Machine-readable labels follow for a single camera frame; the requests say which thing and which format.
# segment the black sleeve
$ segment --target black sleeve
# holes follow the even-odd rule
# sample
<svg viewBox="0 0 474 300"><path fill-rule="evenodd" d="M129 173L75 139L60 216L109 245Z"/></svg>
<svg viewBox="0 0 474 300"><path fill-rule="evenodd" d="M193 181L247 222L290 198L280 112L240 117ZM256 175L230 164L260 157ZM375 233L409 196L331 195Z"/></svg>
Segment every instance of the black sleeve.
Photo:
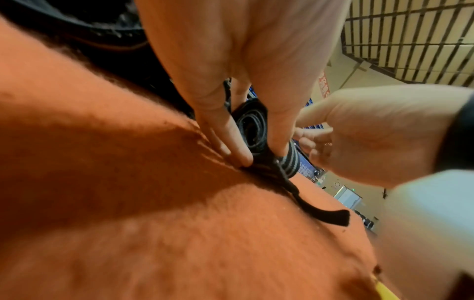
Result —
<svg viewBox="0 0 474 300"><path fill-rule="evenodd" d="M474 94L449 127L439 148L434 171L474 170Z"/></svg>

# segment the rolled strap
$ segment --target rolled strap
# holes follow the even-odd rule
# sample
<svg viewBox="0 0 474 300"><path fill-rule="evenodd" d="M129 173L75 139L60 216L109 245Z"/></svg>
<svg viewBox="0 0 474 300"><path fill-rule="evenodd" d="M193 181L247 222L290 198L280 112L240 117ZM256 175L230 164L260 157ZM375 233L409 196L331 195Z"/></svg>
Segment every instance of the rolled strap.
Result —
<svg viewBox="0 0 474 300"><path fill-rule="evenodd" d="M253 164L247 169L282 186L292 196L293 201L311 217L339 226L348 226L348 210L325 211L304 201L300 191L289 178L293 177L300 167L300 158L295 145L290 142L288 154L277 157L267 145L267 108L257 99L249 99L233 113L243 140L253 154Z"/></svg>

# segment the orange shirt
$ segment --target orange shirt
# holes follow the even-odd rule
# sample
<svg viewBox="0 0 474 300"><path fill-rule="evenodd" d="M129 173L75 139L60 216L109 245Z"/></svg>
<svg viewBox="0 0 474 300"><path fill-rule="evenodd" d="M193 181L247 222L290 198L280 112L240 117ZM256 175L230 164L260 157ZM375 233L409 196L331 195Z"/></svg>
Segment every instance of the orange shirt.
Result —
<svg viewBox="0 0 474 300"><path fill-rule="evenodd" d="M1 19L0 204L0 299L378 299L355 214L311 219L194 122Z"/></svg>

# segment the black strap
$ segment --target black strap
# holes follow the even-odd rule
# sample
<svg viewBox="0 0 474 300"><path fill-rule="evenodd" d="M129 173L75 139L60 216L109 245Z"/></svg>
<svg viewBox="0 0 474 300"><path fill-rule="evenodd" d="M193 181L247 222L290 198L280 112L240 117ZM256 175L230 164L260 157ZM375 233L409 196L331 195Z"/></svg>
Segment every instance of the black strap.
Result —
<svg viewBox="0 0 474 300"><path fill-rule="evenodd" d="M350 213L348 210L324 211L318 209L300 197L298 188L288 179L299 169L300 158L295 145L289 143L289 151L285 157L273 154L267 145L267 108L257 99L249 99L240 105L232 117L242 134L248 148L253 154L250 171L263 175L276 185L284 187L293 195L294 202L310 216L339 226L348 226Z"/></svg>
<svg viewBox="0 0 474 300"><path fill-rule="evenodd" d="M449 127L439 148L434 171L474 170L474 94Z"/></svg>

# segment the ceiling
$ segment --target ceiling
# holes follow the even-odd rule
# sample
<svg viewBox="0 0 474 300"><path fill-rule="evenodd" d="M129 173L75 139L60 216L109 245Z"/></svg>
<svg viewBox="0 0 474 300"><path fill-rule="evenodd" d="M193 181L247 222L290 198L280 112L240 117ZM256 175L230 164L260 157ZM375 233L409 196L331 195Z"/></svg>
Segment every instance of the ceiling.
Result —
<svg viewBox="0 0 474 300"><path fill-rule="evenodd" d="M406 83L474 87L474 0L353 0L343 53Z"/></svg>

